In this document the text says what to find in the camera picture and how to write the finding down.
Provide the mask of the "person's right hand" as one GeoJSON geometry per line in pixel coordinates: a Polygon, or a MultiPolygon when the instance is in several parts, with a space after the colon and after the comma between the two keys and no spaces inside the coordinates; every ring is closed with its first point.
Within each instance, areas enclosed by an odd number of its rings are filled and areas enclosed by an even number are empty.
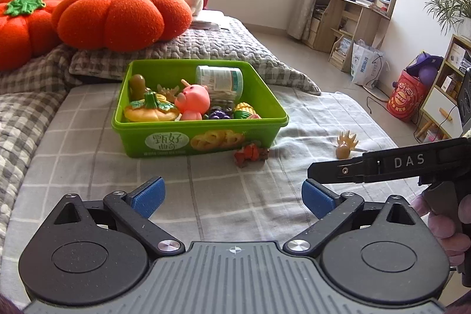
{"type": "Polygon", "coordinates": [[[470,248],[470,237],[464,233],[458,233],[451,218],[432,213],[422,195],[412,201],[412,206],[420,216],[429,215],[427,225],[441,243],[451,266],[461,265],[465,260],[465,252],[470,248]]]}

